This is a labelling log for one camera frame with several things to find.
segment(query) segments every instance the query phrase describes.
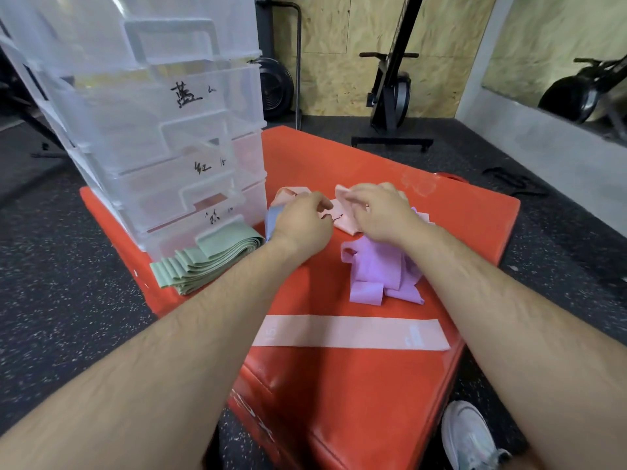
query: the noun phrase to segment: human arm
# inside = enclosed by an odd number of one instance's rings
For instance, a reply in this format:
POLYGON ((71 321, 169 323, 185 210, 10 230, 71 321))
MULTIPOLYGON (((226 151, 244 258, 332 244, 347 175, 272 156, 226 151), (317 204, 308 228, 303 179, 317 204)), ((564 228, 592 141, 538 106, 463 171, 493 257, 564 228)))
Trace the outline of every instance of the human arm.
POLYGON ((46 399, 0 439, 0 468, 197 469, 276 292, 331 238, 299 196, 272 241, 46 399))
POLYGON ((624 468, 627 348, 420 220, 392 185, 349 198, 366 234, 417 263, 548 468, 624 468))

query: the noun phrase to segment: shoe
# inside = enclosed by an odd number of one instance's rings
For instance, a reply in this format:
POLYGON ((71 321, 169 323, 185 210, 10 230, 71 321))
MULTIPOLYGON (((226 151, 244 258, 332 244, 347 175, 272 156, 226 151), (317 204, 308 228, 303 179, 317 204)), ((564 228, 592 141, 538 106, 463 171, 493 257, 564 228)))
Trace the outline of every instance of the shoe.
POLYGON ((497 449, 477 408, 464 400, 450 403, 442 417, 442 444, 453 470, 496 470, 511 457, 497 449))

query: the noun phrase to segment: plywood wall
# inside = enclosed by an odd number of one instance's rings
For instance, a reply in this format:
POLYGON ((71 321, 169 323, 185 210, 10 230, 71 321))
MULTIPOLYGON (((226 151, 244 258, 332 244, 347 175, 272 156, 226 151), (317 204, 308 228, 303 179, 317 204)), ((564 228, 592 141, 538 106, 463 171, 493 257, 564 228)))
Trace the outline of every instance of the plywood wall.
MULTIPOLYGON (((387 53, 404 0, 285 0, 303 11, 302 105, 310 115, 367 116, 377 60, 387 53)), ((453 117, 495 0, 425 0, 402 70, 412 79, 410 117, 453 117)), ((296 15, 275 8, 278 58, 295 78, 296 15)))
MULTIPOLYGON (((627 0, 514 0, 483 85, 537 106, 556 80, 582 64, 575 57, 616 59, 627 54, 627 0)), ((627 83, 612 92, 627 93, 627 83)))

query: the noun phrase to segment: forearm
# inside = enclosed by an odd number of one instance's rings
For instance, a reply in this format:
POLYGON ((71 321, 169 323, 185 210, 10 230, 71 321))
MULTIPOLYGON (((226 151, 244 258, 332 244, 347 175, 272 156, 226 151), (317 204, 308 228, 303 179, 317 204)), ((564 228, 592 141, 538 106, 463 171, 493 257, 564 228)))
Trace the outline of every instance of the forearm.
POLYGON ((624 465, 625 347, 514 281, 442 228, 417 222, 403 246, 550 467, 624 465))
POLYGON ((300 261, 281 241, 246 257, 22 419, 0 439, 0 467, 197 467, 271 301, 300 261))

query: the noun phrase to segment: person's left arm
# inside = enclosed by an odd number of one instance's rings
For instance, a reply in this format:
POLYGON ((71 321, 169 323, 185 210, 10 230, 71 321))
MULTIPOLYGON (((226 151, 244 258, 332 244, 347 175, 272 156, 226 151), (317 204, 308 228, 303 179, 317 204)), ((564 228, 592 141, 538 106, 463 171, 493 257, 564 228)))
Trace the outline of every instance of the person's left arm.
POLYGON ((325 248, 332 209, 299 196, 272 240, 74 378, 0 439, 0 467, 198 468, 274 295, 325 248))

